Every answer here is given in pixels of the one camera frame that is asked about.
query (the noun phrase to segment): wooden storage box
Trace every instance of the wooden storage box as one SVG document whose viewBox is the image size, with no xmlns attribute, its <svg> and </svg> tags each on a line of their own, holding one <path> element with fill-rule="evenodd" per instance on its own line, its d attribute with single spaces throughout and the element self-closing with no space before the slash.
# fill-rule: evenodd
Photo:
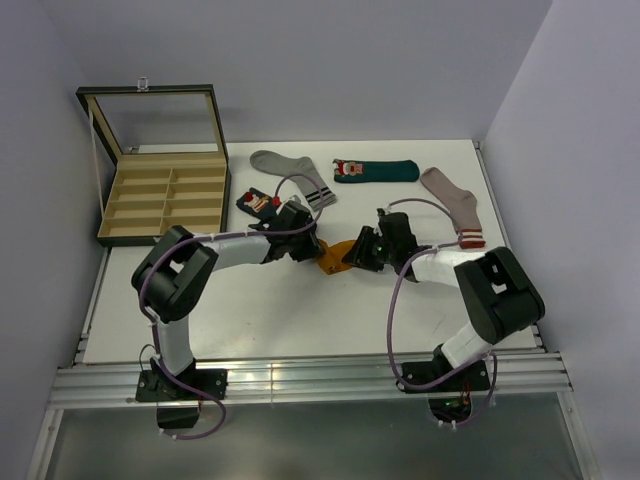
<svg viewBox="0 0 640 480">
<path fill-rule="evenodd" d="M 76 95 L 116 166 L 102 245 L 153 245 L 172 225 L 226 230 L 231 175 L 211 85 L 81 87 Z"/>
</svg>

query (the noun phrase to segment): gray wall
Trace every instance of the gray wall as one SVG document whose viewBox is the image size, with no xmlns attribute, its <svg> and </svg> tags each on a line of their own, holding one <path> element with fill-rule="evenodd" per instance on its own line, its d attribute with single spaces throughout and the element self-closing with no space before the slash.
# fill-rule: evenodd
<svg viewBox="0 0 640 480">
<path fill-rule="evenodd" d="M 640 3 L 554 2 L 486 139 L 608 479 L 638 478 Z"/>
<path fill-rule="evenodd" d="M 0 476 L 22 478 L 100 260 L 85 79 L 41 6 L 0 2 Z"/>
<path fill-rule="evenodd" d="M 483 138 L 551 0 L 40 0 L 92 84 L 213 83 L 234 141 Z"/>
</svg>

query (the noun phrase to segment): christmas sock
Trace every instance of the christmas sock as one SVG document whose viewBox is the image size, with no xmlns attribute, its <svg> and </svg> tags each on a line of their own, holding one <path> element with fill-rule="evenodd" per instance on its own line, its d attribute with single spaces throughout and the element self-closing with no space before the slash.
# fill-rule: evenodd
<svg viewBox="0 0 640 480">
<path fill-rule="evenodd" d="M 395 162 L 333 161 L 333 179 L 338 183 L 415 182 L 420 169 L 413 160 Z"/>
<path fill-rule="evenodd" d="M 435 167 L 428 168 L 420 176 L 420 182 L 449 210 L 454 228 L 461 235 L 460 248 L 482 248 L 482 225 L 476 213 L 478 201 L 469 190 L 456 187 L 447 176 Z"/>
<path fill-rule="evenodd" d="M 324 240 L 318 239 L 322 248 L 324 248 L 324 254 L 320 255 L 316 261 L 318 262 L 318 266 L 322 269 L 324 273 L 327 275 L 333 275 L 334 273 L 344 272 L 345 270 L 349 270 L 351 265 L 347 265 L 346 263 L 342 263 L 342 257 L 346 255 L 346 253 L 351 250 L 353 244 L 356 243 L 355 240 L 347 240 L 344 242 L 336 243 L 331 247 L 327 245 L 327 242 Z"/>
<path fill-rule="evenodd" d="M 256 217 L 259 220 L 267 221 L 278 214 L 278 206 L 273 197 L 262 193 L 256 188 L 250 188 L 238 200 L 237 207 L 243 212 Z"/>
<path fill-rule="evenodd" d="M 258 150 L 251 154 L 249 161 L 251 166 L 259 172 L 278 175 L 279 177 L 285 177 L 292 173 L 304 173 L 315 180 L 322 191 L 322 201 L 320 192 L 318 192 L 313 183 L 304 177 L 291 177 L 291 180 L 298 185 L 313 211 L 320 210 L 321 205 L 327 207 L 338 201 L 335 194 L 329 190 L 327 184 L 322 180 L 309 157 L 288 158 L 268 150 Z"/>
</svg>

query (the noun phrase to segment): gray sock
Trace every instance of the gray sock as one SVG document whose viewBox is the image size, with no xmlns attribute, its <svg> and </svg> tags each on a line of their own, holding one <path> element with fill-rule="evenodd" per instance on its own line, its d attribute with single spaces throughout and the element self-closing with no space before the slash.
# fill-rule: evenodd
<svg viewBox="0 0 640 480">
<path fill-rule="evenodd" d="M 469 190 L 462 190 L 436 167 L 427 168 L 420 182 L 449 210 L 458 229 L 460 248 L 482 248 L 485 241 L 482 225 L 476 212 L 478 201 Z"/>
<path fill-rule="evenodd" d="M 278 175 L 279 177 L 285 177 L 292 173 L 304 173 L 312 178 L 320 187 L 323 195 L 322 201 L 318 189 L 309 180 L 303 177 L 292 177 L 291 180 L 298 185 L 304 198 L 314 211 L 320 210 L 320 205 L 327 207 L 338 201 L 335 194 L 329 190 L 327 184 L 322 180 L 309 157 L 288 158 L 269 150 L 258 150 L 251 154 L 249 161 L 251 166 L 259 172 Z"/>
</svg>

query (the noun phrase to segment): green christmas sock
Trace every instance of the green christmas sock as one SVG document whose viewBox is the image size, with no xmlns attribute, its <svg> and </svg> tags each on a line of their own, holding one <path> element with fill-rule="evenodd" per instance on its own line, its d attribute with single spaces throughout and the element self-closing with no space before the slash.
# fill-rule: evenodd
<svg viewBox="0 0 640 480">
<path fill-rule="evenodd" d="M 361 162 L 335 159 L 333 163 L 333 179 L 338 183 L 415 182 L 420 177 L 420 169 L 413 160 Z"/>
</svg>

